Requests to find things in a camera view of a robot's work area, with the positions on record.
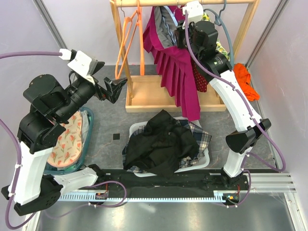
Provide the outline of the light blue hanger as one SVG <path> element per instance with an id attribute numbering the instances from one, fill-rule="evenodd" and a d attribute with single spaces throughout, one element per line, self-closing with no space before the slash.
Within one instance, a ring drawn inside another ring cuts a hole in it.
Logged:
<path id="1" fill-rule="evenodd" d="M 162 23 L 165 32 L 167 33 L 167 39 L 171 42 L 172 46 L 174 46 L 177 44 L 177 38 L 174 31 L 178 26 L 178 21 L 175 17 L 175 10 L 172 11 L 168 6 L 160 6 L 159 9 L 162 16 Z"/>

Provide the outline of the magenta pleated skirt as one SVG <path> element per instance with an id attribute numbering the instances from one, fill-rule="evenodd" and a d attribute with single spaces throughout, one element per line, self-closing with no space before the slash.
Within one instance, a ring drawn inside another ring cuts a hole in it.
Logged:
<path id="1" fill-rule="evenodd" d="M 167 39 L 160 6 L 152 7 L 151 15 L 143 33 L 144 49 L 151 53 L 156 65 L 156 71 L 162 76 L 161 87 L 165 87 L 175 105 L 182 110 L 182 116 L 190 121 L 200 119 L 200 104 L 193 77 L 191 55 L 186 49 L 172 46 Z M 176 6 L 169 6 L 175 10 L 177 21 L 184 18 L 181 10 Z"/>

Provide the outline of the orange hanger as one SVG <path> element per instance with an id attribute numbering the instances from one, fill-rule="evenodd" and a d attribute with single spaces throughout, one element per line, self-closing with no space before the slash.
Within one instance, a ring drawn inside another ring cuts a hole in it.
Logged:
<path id="1" fill-rule="evenodd" d="M 122 28 L 122 39 L 120 42 L 120 49 L 119 49 L 119 54 L 116 62 L 116 67 L 115 67 L 115 78 L 120 79 L 120 76 L 122 74 L 122 71 L 124 69 L 124 64 L 125 61 L 127 61 L 127 53 L 124 51 L 126 49 L 126 43 L 128 41 L 128 36 L 130 34 L 130 31 L 132 29 L 133 25 L 133 19 L 137 17 L 137 10 L 132 14 L 131 17 L 125 17 L 124 18 L 124 23 L 123 23 L 123 28 Z M 122 65 L 121 68 L 119 69 L 119 63 L 120 63 L 120 58 L 122 58 Z"/>
<path id="2" fill-rule="evenodd" d="M 137 26 L 139 27 L 139 39 L 140 39 L 140 75 L 144 76 L 145 74 L 145 63 L 144 63 L 144 46 L 143 46 L 143 26 L 142 26 L 142 7 L 140 1 L 137 2 Z"/>

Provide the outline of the black pleated skirt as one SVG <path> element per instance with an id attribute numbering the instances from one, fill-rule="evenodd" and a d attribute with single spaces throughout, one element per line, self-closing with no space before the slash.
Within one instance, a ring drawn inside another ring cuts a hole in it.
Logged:
<path id="1" fill-rule="evenodd" d="M 193 158 L 198 151 L 191 131 L 162 110 L 147 122 L 145 132 L 130 137 L 123 168 L 136 166 L 169 179 L 179 169 L 180 160 Z"/>

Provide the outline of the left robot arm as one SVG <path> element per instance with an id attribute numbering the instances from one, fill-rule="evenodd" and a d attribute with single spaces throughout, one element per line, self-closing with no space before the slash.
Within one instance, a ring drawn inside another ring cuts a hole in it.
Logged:
<path id="1" fill-rule="evenodd" d="M 127 82 L 126 78 L 105 78 L 105 86 L 100 86 L 94 75 L 104 62 L 97 60 L 74 58 L 68 66 L 77 78 L 66 88 L 54 76 L 44 74 L 34 78 L 23 94 L 31 104 L 30 111 L 19 124 L 14 179 L 1 190 L 20 216 L 45 210 L 68 192 L 90 186 L 101 189 L 106 182 L 97 165 L 64 176 L 44 174 L 69 118 L 91 97 L 115 103 Z"/>

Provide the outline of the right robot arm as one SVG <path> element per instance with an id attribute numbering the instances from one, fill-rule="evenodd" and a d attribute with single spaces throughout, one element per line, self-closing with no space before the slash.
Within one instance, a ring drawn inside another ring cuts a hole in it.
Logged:
<path id="1" fill-rule="evenodd" d="M 220 177 L 221 186 L 229 190 L 237 185 L 243 173 L 245 155 L 271 127 L 271 122 L 255 112 L 238 84 L 228 58 L 217 51 L 218 31 L 214 24 L 204 20 L 184 23 L 180 20 L 174 32 L 177 47 L 189 50 L 198 72 L 222 99 L 235 124 L 236 130 L 226 136 L 229 154 Z"/>

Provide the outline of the blue grey hanger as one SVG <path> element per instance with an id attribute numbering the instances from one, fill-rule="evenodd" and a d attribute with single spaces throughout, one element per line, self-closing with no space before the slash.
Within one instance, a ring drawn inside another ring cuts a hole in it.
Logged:
<path id="1" fill-rule="evenodd" d="M 231 64 L 231 67 L 234 68 L 234 51 L 233 51 L 233 46 L 232 46 L 231 38 L 230 38 L 229 32 L 228 32 L 228 30 L 227 30 L 223 20 L 221 19 L 221 14 L 226 9 L 226 5 L 227 5 L 227 1 L 224 0 L 223 1 L 223 8 L 219 11 L 219 14 L 217 14 L 212 9 L 204 9 L 204 12 L 206 12 L 206 11 L 211 12 L 215 16 L 214 24 L 216 24 L 217 26 L 221 26 L 223 28 L 223 30 L 225 32 L 226 39 L 228 41 L 228 45 L 229 45 L 230 64 Z"/>

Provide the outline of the lemon print skirt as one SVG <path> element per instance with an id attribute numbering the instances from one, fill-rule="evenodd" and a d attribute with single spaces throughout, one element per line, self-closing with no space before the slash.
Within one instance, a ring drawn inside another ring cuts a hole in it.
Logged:
<path id="1" fill-rule="evenodd" d="M 208 15 L 207 12 L 208 12 L 208 11 L 204 12 L 204 14 L 203 14 L 203 20 L 205 20 L 205 21 L 210 21 L 210 17 L 209 17 L 209 15 Z M 230 58 L 229 58 L 229 51 L 227 51 L 227 50 L 222 46 L 222 44 L 221 44 L 221 42 L 220 42 L 219 39 L 217 39 L 216 44 L 217 44 L 216 50 L 217 50 L 219 53 L 223 54 L 223 55 L 227 58 L 228 61 L 230 61 Z"/>

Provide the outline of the red polka dot skirt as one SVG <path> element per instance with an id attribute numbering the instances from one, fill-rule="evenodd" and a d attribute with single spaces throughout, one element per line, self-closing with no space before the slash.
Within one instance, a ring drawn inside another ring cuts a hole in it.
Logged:
<path id="1" fill-rule="evenodd" d="M 207 92 L 208 82 L 197 70 L 197 65 L 193 59 L 191 59 L 191 63 L 192 63 L 192 71 L 193 71 L 193 77 L 194 77 L 196 89 L 199 92 Z"/>

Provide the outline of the wooden clothes rack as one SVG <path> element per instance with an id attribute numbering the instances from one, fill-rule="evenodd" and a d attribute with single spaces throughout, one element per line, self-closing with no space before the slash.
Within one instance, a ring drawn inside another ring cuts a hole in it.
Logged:
<path id="1" fill-rule="evenodd" d="M 140 0 L 140 5 L 141 7 L 161 5 L 180 6 L 188 2 L 190 2 L 190 0 Z M 258 8 L 259 0 L 227 0 L 227 3 L 248 3 L 236 39 L 233 43 L 234 57 L 236 57 Z M 120 7 L 136 7 L 137 2 L 136 0 L 110 0 L 110 5 L 120 46 L 123 36 L 118 9 Z M 131 42 L 129 43 L 127 51 L 124 50 L 127 54 L 130 46 Z M 175 106 L 174 99 L 169 96 L 168 91 L 160 87 L 161 76 L 139 75 L 131 77 L 128 61 L 125 61 L 124 69 L 126 77 L 128 78 L 128 90 L 126 95 L 126 111 L 128 113 L 159 112 L 161 109 L 170 112 L 180 111 L 180 108 Z M 223 112 L 226 110 L 226 106 L 222 99 L 211 86 L 209 86 L 206 93 L 198 93 L 198 97 L 201 104 L 201 112 Z"/>

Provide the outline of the teal laundry basket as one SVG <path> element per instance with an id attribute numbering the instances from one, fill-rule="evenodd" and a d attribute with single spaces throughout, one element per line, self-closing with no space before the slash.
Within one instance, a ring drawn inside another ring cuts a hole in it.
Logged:
<path id="1" fill-rule="evenodd" d="M 69 167 L 64 167 L 64 168 L 56 168 L 52 167 L 48 163 L 45 166 L 44 174 L 45 175 L 65 175 L 69 173 L 76 172 L 79 170 L 83 165 L 85 161 L 85 157 L 88 151 L 90 139 L 91 139 L 91 134 L 92 134 L 92 129 L 93 129 L 93 124 L 94 124 L 94 114 L 93 111 L 91 111 L 87 107 L 82 107 L 79 109 L 81 112 L 82 116 L 82 129 L 81 129 L 81 134 L 82 134 L 82 152 L 81 156 L 79 159 L 70 165 Z"/>

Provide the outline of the small black square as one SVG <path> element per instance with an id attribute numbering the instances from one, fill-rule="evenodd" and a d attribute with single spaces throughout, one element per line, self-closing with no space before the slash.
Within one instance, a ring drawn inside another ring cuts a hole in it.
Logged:
<path id="1" fill-rule="evenodd" d="M 120 134 L 119 133 L 113 134 L 113 140 L 120 140 Z"/>

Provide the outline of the orange cloth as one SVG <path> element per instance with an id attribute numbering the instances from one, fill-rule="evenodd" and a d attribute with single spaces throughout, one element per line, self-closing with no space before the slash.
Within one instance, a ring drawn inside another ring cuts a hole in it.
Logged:
<path id="1" fill-rule="evenodd" d="M 251 74 L 248 72 L 246 67 L 241 63 L 237 63 L 234 65 L 233 71 L 246 98 L 249 101 L 258 101 L 260 95 L 251 86 Z"/>

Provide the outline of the tulip print cloth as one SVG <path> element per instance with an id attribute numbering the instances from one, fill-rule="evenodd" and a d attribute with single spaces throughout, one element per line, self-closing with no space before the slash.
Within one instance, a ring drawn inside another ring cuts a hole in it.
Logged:
<path id="1" fill-rule="evenodd" d="M 65 131 L 58 137 L 47 163 L 52 167 L 64 168 L 75 163 L 82 152 L 82 116 L 77 111 L 68 120 L 68 124 L 62 124 Z"/>

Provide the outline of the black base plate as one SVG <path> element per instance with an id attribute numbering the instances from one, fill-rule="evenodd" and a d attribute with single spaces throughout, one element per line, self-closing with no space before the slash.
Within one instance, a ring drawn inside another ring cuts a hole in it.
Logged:
<path id="1" fill-rule="evenodd" d="M 175 173 L 169 179 L 160 176 L 138 177 L 124 170 L 101 170 L 91 190 L 107 189 L 115 197 L 211 197 L 215 191 L 244 193 L 249 179 L 240 174 L 227 179 L 220 170 L 197 169 Z"/>

